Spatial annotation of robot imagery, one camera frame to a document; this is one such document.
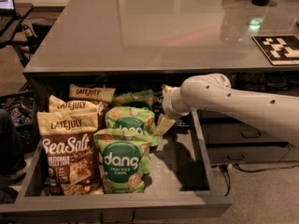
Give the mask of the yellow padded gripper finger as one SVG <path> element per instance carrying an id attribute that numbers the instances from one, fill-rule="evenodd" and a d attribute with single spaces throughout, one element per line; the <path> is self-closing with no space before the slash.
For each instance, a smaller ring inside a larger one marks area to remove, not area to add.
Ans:
<path id="1" fill-rule="evenodd" d="M 166 134 L 174 124 L 174 119 L 168 117 L 166 114 L 161 114 L 157 119 L 154 134 L 162 136 Z"/>

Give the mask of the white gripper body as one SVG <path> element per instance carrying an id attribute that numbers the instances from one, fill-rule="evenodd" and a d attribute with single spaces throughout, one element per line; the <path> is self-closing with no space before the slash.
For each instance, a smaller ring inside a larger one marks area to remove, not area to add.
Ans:
<path id="1" fill-rule="evenodd" d="M 179 87 L 163 85 L 163 111 L 173 119 L 187 116 L 191 109 L 183 102 Z"/>

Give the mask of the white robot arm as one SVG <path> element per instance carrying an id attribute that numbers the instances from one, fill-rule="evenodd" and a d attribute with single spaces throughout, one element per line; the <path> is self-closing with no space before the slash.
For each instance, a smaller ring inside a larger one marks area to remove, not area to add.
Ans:
<path id="1" fill-rule="evenodd" d="M 163 111 L 171 119 L 206 110 L 237 119 L 276 138 L 299 146 L 299 98 L 274 93 L 236 90 L 220 73 L 186 78 L 178 86 L 163 79 Z"/>

